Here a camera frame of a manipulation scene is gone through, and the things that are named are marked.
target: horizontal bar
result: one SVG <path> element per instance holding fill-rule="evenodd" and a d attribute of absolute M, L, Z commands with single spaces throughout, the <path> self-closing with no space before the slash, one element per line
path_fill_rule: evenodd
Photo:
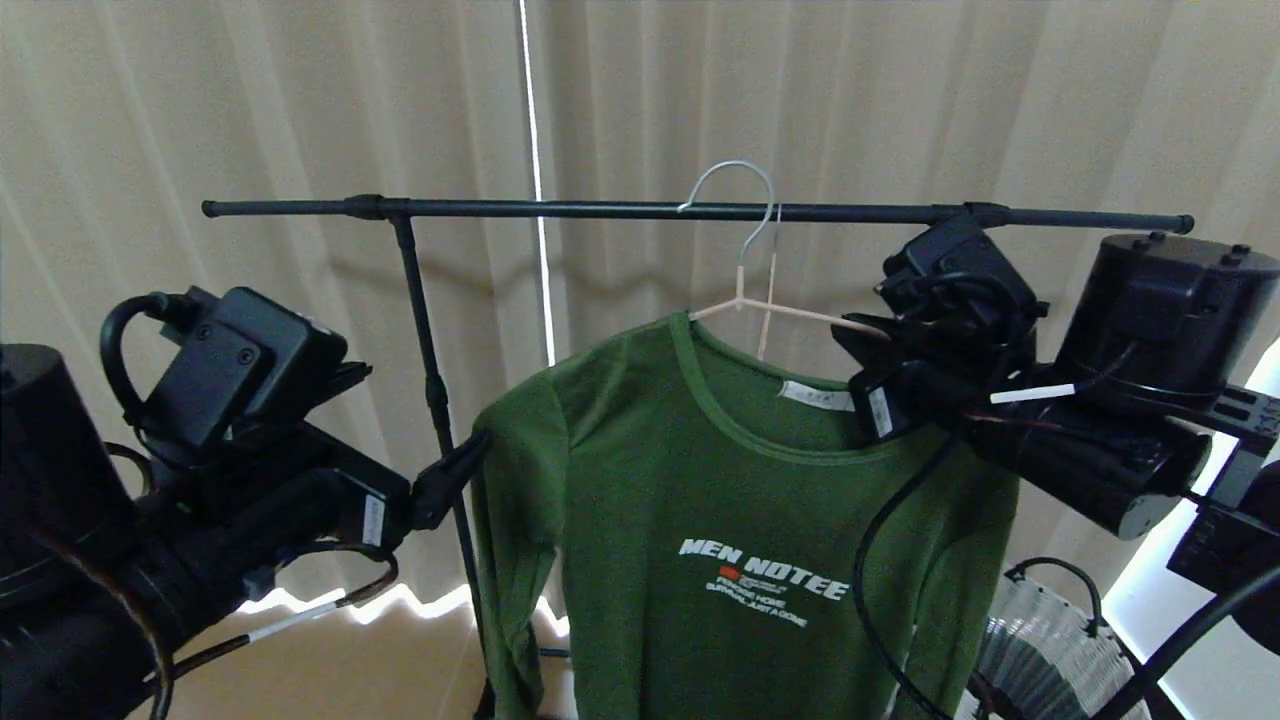
<path fill-rule="evenodd" d="M 366 220 L 393 215 L 413 218 L 584 218 L 616 220 L 742 220 L 759 222 L 762 204 L 698 202 L 684 211 L 676 202 L 411 200 L 357 195 L 346 200 L 206 200 L 205 215 L 349 215 Z M 782 204 L 785 223 L 934 224 L 973 211 L 984 227 L 1046 225 L 1190 232 L 1190 215 L 1138 215 L 1073 210 L 1018 210 L 987 202 L 968 205 L 813 205 Z"/>

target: clothes rack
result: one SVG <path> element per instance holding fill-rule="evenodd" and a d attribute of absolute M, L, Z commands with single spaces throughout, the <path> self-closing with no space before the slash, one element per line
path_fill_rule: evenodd
<path fill-rule="evenodd" d="M 536 200 L 417 200 L 408 197 L 383 197 L 381 195 L 356 195 L 344 200 L 206 200 L 201 210 L 209 218 L 230 215 L 346 215 L 361 220 L 384 220 L 394 229 L 396 242 L 404 265 L 413 327 L 425 373 L 426 405 L 431 414 L 440 454 L 453 451 L 453 432 L 449 424 L 448 392 L 440 377 L 435 355 L 435 342 L 428 316 L 426 291 L 417 264 L 417 238 L 412 218 L 579 218 L 618 220 L 744 220 L 759 222 L 764 217 L 763 204 L 698 202 L 677 210 L 677 202 L 635 201 L 536 201 Z M 785 223 L 883 223 L 932 225 L 956 215 L 972 215 L 982 227 L 1038 225 L 1110 228 L 1130 231 L 1158 231 L 1188 233 L 1194 225 L 1190 215 L 1142 215 L 1132 213 L 1088 213 L 1071 210 L 1014 209 L 992 202 L 965 202 L 961 205 L 829 205 L 786 204 Z M 458 532 L 462 566 L 471 589 L 472 607 L 476 609 L 476 634 L 484 651 L 484 626 L 480 619 L 480 589 L 476 574 L 475 547 L 471 541 L 471 523 L 466 503 L 458 497 L 453 503 L 453 518 Z M 562 648 L 540 648 L 548 657 L 568 657 Z M 494 716 L 494 694 L 489 682 L 476 708 L 476 720 Z"/>

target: floor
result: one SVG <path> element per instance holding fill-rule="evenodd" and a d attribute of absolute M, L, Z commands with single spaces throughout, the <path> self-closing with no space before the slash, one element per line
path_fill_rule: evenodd
<path fill-rule="evenodd" d="M 287 609 L 233 615 L 180 657 L 288 616 Z M 549 628 L 539 635 L 554 642 Z M 575 717 L 567 660 L 543 660 L 543 712 Z M 470 606 L 424 620 L 401 605 L 369 625 L 334 612 L 236 651 L 178 682 L 172 720 L 439 719 L 471 720 L 484 665 Z M 150 702 L 129 720 L 145 720 Z"/>

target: beige curtain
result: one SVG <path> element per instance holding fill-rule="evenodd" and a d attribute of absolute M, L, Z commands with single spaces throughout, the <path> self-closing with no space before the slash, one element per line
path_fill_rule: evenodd
<path fill-rule="evenodd" d="M 710 164 L 754 160 L 792 202 L 959 202 L 1190 213 L 1196 234 L 1280 252 L 1280 13 L 1267 3 L 538 3 L 534 100 L 549 197 L 680 201 Z M 727 170 L 705 200 L 762 201 Z M 561 354 L 731 296 L 750 225 L 549 222 Z M 786 225 L 777 299 L 883 313 L 881 263 L 920 228 Z M 996 241 L 1053 311 L 1052 357 L 1106 232 Z M 748 292 L 764 295 L 768 242 Z M 754 351 L 755 311 L 712 319 Z M 1236 379 L 1276 337 L 1262 323 Z M 826 327 L 773 318 L 767 360 L 847 378 Z M 1024 487 L 1011 559 L 1110 584 L 1120 543 Z M 1064 588 L 1080 597 L 1075 588 Z"/>
<path fill-rule="evenodd" d="M 200 201 L 530 197 L 513 4 L 4 3 L 0 26 L 5 342 L 59 348 L 102 436 L 132 443 L 97 361 L 106 311 L 152 290 L 250 286 L 337 329 L 375 368 L 314 421 L 408 477 L 438 456 L 390 227 L 210 220 Z M 465 436 L 545 365 L 534 225 L 416 228 Z M 175 348 L 134 324 L 127 359 L 145 393 Z M 424 602 L 465 582 L 452 520 L 399 556 Z M 282 584 L 306 600 L 372 575 L 307 559 Z"/>

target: white clothing label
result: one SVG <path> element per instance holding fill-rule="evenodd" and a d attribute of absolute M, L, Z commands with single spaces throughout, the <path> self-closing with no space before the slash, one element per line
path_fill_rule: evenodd
<path fill-rule="evenodd" d="M 367 544 L 383 546 L 383 520 L 387 515 L 387 503 L 381 500 L 365 496 L 365 529 L 361 532 L 362 542 Z"/>
<path fill-rule="evenodd" d="M 876 433 L 884 437 L 893 432 L 893 418 L 888 414 L 888 402 L 884 400 L 884 386 L 881 386 L 867 396 L 872 404 L 872 419 L 876 420 Z"/>
<path fill-rule="evenodd" d="M 796 402 L 822 410 L 854 411 L 854 397 L 842 389 L 818 389 L 794 380 L 786 380 L 782 383 L 782 392 L 778 393 L 778 397 L 795 400 Z"/>

